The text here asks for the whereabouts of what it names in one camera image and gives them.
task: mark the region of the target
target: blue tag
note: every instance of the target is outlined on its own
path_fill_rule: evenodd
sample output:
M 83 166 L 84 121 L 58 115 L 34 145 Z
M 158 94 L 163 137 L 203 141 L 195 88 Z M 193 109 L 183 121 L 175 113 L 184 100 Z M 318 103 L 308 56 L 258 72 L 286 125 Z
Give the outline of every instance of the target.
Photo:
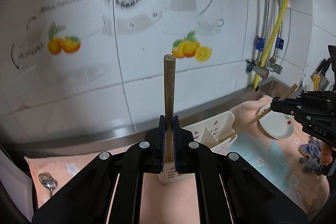
M 265 46 L 265 38 L 257 37 L 257 42 L 255 43 L 255 48 L 258 51 L 263 51 Z
M 277 37 L 277 40 L 275 41 L 275 47 L 282 50 L 282 48 L 284 47 L 284 40 L 280 37 Z

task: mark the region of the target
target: white plastic container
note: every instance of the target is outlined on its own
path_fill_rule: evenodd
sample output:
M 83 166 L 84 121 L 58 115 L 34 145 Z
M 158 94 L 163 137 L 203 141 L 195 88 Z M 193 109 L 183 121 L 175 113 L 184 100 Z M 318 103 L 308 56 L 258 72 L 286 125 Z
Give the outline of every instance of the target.
M 237 135 L 219 143 L 218 140 L 233 132 L 232 124 L 235 116 L 226 111 L 203 121 L 184 127 L 194 134 L 195 141 L 205 144 L 218 154 L 226 155 L 231 144 L 237 139 Z M 158 175 L 162 184 L 169 184 L 194 177 L 194 174 L 178 174 L 175 172 L 174 162 L 165 163 L 163 172 Z

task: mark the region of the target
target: yellow hose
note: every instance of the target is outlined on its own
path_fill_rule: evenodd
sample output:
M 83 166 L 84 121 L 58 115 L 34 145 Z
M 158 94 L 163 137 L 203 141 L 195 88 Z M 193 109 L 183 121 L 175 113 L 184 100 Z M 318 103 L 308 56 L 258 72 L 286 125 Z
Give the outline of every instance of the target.
M 265 47 L 265 50 L 263 51 L 262 53 L 262 57 L 261 57 L 261 66 L 263 67 L 267 61 L 267 58 L 268 58 L 268 55 L 269 55 L 269 52 L 271 51 L 271 48 L 273 46 L 273 42 L 277 36 L 277 33 L 279 31 L 279 28 L 280 28 L 280 24 L 284 18 L 284 15 L 285 15 L 285 12 L 286 12 L 286 8 L 287 8 L 287 5 L 288 5 L 288 2 L 289 0 L 283 0 L 282 2 L 282 8 L 280 9 L 279 11 L 279 14 L 278 14 L 278 18 L 277 18 L 277 21 L 273 27 L 273 31 L 272 31 L 272 34 L 271 36 L 269 37 L 267 43 L 266 43 L 266 47 Z M 259 79 L 260 79 L 260 75 L 256 74 L 255 77 L 254 77 L 254 80 L 253 80 L 253 86 L 256 88 L 258 83 L 259 83 Z

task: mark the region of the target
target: human hand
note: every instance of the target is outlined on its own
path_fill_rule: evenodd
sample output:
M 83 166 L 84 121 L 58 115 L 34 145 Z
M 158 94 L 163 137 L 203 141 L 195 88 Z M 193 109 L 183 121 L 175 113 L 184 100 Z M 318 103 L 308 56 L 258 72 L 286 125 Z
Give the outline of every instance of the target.
M 322 143 L 321 147 L 321 156 L 320 156 L 320 163 L 323 165 L 328 165 L 333 161 L 331 156 L 333 150 L 332 147 L 326 143 Z

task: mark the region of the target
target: plate with floral pattern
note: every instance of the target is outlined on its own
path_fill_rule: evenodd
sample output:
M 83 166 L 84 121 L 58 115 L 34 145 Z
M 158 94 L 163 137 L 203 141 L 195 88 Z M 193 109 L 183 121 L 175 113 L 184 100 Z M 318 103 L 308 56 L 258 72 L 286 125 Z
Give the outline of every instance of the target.
M 270 104 L 264 105 L 259 110 L 259 115 L 264 112 Z M 261 126 L 268 135 L 275 139 L 285 139 L 294 132 L 294 121 L 289 115 L 271 111 L 259 120 Z

